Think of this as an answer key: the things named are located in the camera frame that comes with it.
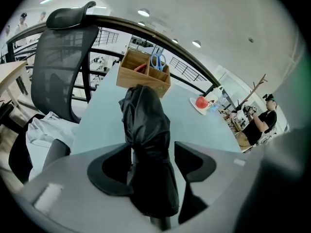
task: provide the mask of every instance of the white plate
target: white plate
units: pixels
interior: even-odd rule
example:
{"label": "white plate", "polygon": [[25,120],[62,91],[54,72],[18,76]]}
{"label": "white plate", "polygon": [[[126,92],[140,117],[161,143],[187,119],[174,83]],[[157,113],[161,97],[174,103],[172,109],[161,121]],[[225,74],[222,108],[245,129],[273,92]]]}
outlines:
{"label": "white plate", "polygon": [[205,109],[200,109],[200,108],[196,107],[196,105],[195,105],[196,99],[190,98],[189,100],[190,100],[190,103],[194,106],[194,108],[196,108],[196,110],[198,112],[200,112],[201,114],[206,116],[206,110]]}

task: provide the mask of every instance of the red apple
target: red apple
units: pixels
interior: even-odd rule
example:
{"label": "red apple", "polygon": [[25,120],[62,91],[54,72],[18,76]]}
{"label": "red apple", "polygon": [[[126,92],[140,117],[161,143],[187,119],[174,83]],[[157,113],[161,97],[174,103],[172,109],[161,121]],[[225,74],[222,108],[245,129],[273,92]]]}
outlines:
{"label": "red apple", "polygon": [[208,101],[204,97],[199,96],[195,101],[195,105],[200,109],[204,109],[208,106]]}

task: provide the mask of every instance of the man in black shirt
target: man in black shirt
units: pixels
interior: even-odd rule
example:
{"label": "man in black shirt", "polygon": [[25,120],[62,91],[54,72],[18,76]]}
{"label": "man in black shirt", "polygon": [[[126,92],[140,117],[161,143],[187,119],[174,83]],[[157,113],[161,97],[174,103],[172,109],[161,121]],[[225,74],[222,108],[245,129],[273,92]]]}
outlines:
{"label": "man in black shirt", "polygon": [[253,120],[242,132],[239,132],[237,136],[238,144],[242,150],[255,145],[261,138],[262,133],[268,133],[276,124],[277,103],[272,94],[266,99],[266,101],[268,110],[259,116],[252,108],[248,111],[253,117]]}

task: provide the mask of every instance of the black plastic bag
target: black plastic bag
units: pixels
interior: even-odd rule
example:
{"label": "black plastic bag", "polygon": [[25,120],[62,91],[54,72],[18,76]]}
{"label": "black plastic bag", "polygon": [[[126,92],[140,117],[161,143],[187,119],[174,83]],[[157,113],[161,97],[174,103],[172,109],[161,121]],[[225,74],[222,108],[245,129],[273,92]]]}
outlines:
{"label": "black plastic bag", "polygon": [[120,102],[125,140],[134,150],[128,172],[132,203],[146,216],[164,218],[178,213],[179,198],[170,162],[170,120],[153,89],[137,85]]}

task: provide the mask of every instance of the red object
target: red object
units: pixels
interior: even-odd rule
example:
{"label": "red object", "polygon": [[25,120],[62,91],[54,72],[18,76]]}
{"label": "red object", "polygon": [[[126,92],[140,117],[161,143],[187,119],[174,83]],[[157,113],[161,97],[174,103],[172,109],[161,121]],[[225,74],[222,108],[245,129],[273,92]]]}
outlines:
{"label": "red object", "polygon": [[199,109],[204,109],[208,106],[208,101],[204,97],[199,96],[197,100],[195,101],[195,105]]}
{"label": "red object", "polygon": [[143,67],[145,67],[147,63],[141,64],[139,67],[135,68],[134,71],[138,72],[140,71]]}

